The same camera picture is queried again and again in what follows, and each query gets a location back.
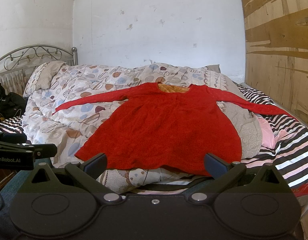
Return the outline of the red long-sleeved dress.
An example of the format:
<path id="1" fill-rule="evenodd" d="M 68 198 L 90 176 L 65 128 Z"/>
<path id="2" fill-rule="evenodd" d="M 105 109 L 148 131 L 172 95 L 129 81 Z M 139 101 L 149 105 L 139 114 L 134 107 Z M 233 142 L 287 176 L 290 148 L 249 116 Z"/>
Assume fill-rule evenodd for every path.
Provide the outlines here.
<path id="1" fill-rule="evenodd" d="M 240 161 L 241 139 L 218 102 L 230 102 L 263 115 L 284 111 L 275 105 L 251 103 L 236 94 L 206 85 L 168 93 L 158 83 L 100 93 L 58 107 L 121 101 L 111 116 L 76 152 L 83 161 L 104 153 L 109 169 L 174 168 L 206 175 L 204 156 L 214 154 L 228 163 Z"/>

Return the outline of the black clothes pile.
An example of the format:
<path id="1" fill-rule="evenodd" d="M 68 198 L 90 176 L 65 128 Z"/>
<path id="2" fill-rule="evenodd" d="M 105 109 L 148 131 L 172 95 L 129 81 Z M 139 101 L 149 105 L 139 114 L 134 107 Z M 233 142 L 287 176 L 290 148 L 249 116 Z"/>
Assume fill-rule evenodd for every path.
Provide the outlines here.
<path id="1" fill-rule="evenodd" d="M 21 95 L 9 92 L 6 94 L 0 83 L 0 116 L 4 119 L 20 117 L 25 113 L 27 100 Z"/>

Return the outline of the pink cloth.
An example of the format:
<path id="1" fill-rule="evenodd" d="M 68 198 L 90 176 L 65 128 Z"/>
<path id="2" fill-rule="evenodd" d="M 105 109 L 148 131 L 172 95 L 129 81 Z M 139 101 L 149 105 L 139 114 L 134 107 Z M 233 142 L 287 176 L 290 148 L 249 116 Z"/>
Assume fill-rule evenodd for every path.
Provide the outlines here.
<path id="1" fill-rule="evenodd" d="M 270 124 L 262 116 L 257 116 L 257 119 L 260 124 L 261 131 L 262 131 L 262 146 L 266 148 L 274 149 L 276 142 L 275 142 L 275 136 L 271 129 Z"/>

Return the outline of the striped black white pink sheet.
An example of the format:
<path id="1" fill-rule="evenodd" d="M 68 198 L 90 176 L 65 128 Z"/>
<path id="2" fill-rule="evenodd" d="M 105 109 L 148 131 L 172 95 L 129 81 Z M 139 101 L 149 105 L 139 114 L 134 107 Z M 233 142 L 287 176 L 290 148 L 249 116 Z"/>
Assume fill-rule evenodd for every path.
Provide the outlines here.
<path id="1" fill-rule="evenodd" d="M 55 116 L 51 112 L 61 103 L 120 88 L 118 84 L 102 83 L 92 89 L 87 82 L 75 82 L 66 88 L 29 89 L 26 91 L 29 101 L 25 113 L 0 122 L 0 132 L 24 133 L 30 143 L 55 144 L 58 153 L 51 162 L 55 167 L 62 167 L 75 159 L 78 149 L 120 103 L 74 107 Z M 308 183 L 308 129 L 304 125 L 286 115 L 263 117 L 275 136 L 275 148 L 270 149 L 262 146 L 262 131 L 254 114 L 231 103 L 220 102 L 219 107 L 238 132 L 243 148 L 242 161 L 248 167 L 272 162 L 290 187 L 300 191 L 302 185 Z M 164 168 L 107 170 L 100 177 L 104 185 L 119 193 L 154 191 L 155 185 L 159 184 L 168 190 L 170 185 L 184 185 L 191 180 L 194 180 L 193 175 Z"/>

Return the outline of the metal bed headboard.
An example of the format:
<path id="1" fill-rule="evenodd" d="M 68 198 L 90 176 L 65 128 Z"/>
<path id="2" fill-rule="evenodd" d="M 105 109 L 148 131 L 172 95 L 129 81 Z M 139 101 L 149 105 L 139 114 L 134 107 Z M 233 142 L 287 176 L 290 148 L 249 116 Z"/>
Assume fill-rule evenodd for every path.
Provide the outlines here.
<path id="1" fill-rule="evenodd" d="M 14 49 L 0 57 L 0 84 L 6 93 L 21 95 L 36 67 L 49 61 L 77 65 L 77 48 L 66 50 L 49 44 L 33 44 Z"/>

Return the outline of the beige pillow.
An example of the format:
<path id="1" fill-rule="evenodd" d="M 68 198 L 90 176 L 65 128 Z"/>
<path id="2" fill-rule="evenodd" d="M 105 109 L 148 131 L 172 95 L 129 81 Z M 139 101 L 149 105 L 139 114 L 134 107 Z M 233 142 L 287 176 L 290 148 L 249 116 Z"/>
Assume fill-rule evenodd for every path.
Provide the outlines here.
<path id="1" fill-rule="evenodd" d="M 53 77 L 59 72 L 59 70 L 66 66 L 64 61 L 50 61 L 44 63 L 43 69 L 39 74 L 38 80 L 36 82 L 35 90 L 46 90 L 51 86 L 51 81 Z"/>

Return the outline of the wooden plywood wardrobe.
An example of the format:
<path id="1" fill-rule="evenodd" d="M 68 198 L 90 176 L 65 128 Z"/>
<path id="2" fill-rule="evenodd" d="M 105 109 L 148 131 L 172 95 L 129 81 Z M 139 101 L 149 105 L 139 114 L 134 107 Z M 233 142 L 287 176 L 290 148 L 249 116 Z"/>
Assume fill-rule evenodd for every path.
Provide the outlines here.
<path id="1" fill-rule="evenodd" d="M 308 125 L 308 0 L 242 0 L 245 82 Z"/>

